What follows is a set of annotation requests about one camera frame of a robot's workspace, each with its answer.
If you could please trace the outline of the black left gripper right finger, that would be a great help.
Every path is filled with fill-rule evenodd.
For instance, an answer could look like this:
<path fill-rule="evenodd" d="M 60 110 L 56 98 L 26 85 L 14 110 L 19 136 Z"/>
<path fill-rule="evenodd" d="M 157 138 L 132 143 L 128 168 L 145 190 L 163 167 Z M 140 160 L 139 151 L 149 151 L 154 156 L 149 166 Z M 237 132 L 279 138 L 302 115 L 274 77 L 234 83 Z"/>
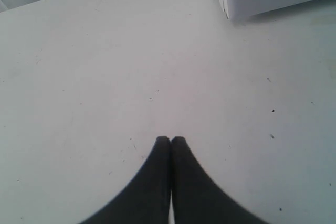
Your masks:
<path fill-rule="evenodd" d="M 265 223 L 216 185 L 182 136 L 171 141 L 171 192 L 175 223 Z"/>

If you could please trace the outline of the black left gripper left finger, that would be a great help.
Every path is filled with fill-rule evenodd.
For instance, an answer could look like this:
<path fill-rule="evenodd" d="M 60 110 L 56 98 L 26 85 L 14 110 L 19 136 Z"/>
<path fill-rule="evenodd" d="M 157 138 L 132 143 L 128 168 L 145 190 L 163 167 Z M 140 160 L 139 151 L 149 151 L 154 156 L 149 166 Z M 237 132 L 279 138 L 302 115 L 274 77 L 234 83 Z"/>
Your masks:
<path fill-rule="evenodd" d="M 169 138 L 159 136 L 126 187 L 84 223 L 169 223 L 170 147 Z"/>

